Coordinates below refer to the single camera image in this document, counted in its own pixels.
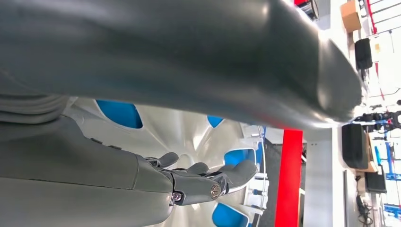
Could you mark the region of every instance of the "cable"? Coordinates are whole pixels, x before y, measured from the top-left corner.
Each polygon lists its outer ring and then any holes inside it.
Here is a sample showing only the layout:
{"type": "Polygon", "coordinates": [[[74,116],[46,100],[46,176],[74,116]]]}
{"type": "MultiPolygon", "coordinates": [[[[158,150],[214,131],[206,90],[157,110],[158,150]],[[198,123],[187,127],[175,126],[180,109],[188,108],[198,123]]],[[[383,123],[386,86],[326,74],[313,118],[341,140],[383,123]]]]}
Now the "cable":
{"type": "MultiPolygon", "coordinates": [[[[358,181],[361,179],[360,176],[357,176],[355,180],[358,181]]],[[[357,196],[357,205],[358,205],[358,221],[363,224],[363,227],[369,227],[373,224],[373,219],[369,217],[370,211],[372,210],[372,206],[369,206],[367,203],[362,201],[360,195],[357,196]]]]}
{"type": "Polygon", "coordinates": [[[358,221],[363,224],[363,227],[369,227],[373,224],[373,219],[369,217],[372,207],[364,203],[363,207],[359,209],[358,221]]]}

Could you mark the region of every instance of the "black speaker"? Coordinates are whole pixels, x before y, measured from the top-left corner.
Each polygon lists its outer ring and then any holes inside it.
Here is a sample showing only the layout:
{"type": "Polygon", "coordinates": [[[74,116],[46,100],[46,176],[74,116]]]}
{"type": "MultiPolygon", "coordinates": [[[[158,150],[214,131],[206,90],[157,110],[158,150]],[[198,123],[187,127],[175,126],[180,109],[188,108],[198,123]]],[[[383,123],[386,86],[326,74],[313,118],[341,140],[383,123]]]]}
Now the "black speaker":
{"type": "Polygon", "coordinates": [[[368,192],[387,193],[386,174],[382,165],[379,168],[378,173],[365,173],[365,183],[368,192]]]}
{"type": "Polygon", "coordinates": [[[372,51],[368,38],[358,40],[355,43],[355,61],[357,62],[357,68],[360,70],[372,67],[372,51]]]}
{"type": "Polygon", "coordinates": [[[367,169],[366,134],[360,124],[347,124],[342,131],[342,158],[354,169],[367,169]]]}

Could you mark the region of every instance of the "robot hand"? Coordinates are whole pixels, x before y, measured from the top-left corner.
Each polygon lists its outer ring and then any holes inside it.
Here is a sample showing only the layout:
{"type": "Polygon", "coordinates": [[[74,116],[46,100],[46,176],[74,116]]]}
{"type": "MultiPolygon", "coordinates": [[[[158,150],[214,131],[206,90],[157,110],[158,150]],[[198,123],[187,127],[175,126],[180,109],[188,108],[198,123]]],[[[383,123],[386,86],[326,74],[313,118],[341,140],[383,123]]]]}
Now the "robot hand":
{"type": "Polygon", "coordinates": [[[188,169],[155,168],[173,183],[170,205],[213,201],[222,195],[242,189],[257,172],[255,164],[249,160],[244,160],[236,166],[223,166],[212,173],[207,173],[209,168],[204,163],[196,163],[188,169]]]}

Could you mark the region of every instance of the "red stripe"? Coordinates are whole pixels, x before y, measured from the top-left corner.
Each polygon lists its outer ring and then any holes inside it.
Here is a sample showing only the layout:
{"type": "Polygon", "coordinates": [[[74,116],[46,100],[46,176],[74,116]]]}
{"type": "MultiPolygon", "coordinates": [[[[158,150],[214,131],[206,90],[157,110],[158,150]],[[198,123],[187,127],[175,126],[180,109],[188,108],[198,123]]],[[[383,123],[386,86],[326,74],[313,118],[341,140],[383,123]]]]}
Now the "red stripe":
{"type": "Polygon", "coordinates": [[[373,34],[376,34],[377,28],[376,28],[375,22],[373,21],[372,10],[370,9],[370,0],[366,0],[366,4],[367,4],[367,13],[369,14],[369,17],[370,17],[370,22],[372,22],[373,34]]]}
{"type": "Polygon", "coordinates": [[[276,206],[276,227],[298,227],[301,155],[302,131],[284,130],[276,206]]]}

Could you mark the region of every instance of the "blue panel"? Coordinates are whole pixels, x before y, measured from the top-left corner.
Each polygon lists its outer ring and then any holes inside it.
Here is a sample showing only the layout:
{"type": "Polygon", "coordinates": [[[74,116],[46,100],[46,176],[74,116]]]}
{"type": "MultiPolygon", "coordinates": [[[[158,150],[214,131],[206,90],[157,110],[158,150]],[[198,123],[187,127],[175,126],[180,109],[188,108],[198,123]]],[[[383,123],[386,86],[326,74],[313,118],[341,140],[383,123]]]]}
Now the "blue panel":
{"type": "Polygon", "coordinates": [[[375,146],[375,153],[376,153],[377,163],[378,165],[381,165],[382,159],[380,158],[379,148],[377,148],[376,146],[375,146]]]}
{"type": "Polygon", "coordinates": [[[103,114],[113,122],[134,129],[142,128],[142,121],[133,104],[103,100],[96,102],[103,114]]]}
{"type": "Polygon", "coordinates": [[[387,160],[388,160],[388,163],[389,163],[389,172],[390,172],[390,174],[392,174],[393,172],[392,172],[392,161],[391,161],[390,144],[389,144],[389,142],[386,142],[385,144],[386,144],[386,148],[387,148],[387,160]]]}
{"type": "Polygon", "coordinates": [[[223,118],[208,116],[208,121],[213,128],[216,128],[223,121],[223,118]]]}
{"type": "Polygon", "coordinates": [[[252,149],[232,150],[224,155],[224,162],[226,165],[237,165],[245,159],[253,162],[255,161],[252,149]]]}
{"type": "Polygon", "coordinates": [[[212,215],[217,227],[247,227],[248,218],[229,206],[219,203],[212,215]]]}

